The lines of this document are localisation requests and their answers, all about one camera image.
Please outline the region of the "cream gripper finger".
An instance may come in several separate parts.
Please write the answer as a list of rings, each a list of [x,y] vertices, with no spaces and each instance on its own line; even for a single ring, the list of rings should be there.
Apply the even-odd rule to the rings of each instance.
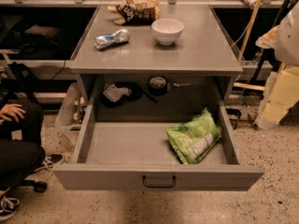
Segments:
[[[277,42],[278,28],[275,26],[264,35],[260,36],[255,45],[262,49],[274,49]]]
[[[262,129],[279,125],[298,102],[299,66],[286,65],[277,73],[271,72],[266,80],[255,124]]]

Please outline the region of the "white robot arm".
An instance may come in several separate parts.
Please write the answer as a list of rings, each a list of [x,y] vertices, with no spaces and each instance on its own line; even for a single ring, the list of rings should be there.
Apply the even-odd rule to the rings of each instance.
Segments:
[[[270,129],[299,102],[299,2],[278,26],[259,37],[256,45],[273,48],[281,62],[278,71],[271,72],[266,80],[255,120],[259,128]]]

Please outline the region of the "person's hand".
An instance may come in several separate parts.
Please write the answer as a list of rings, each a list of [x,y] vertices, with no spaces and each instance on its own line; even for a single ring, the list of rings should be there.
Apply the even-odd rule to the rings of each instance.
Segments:
[[[0,121],[16,121],[24,119],[25,110],[22,109],[22,105],[7,104],[0,109]]]

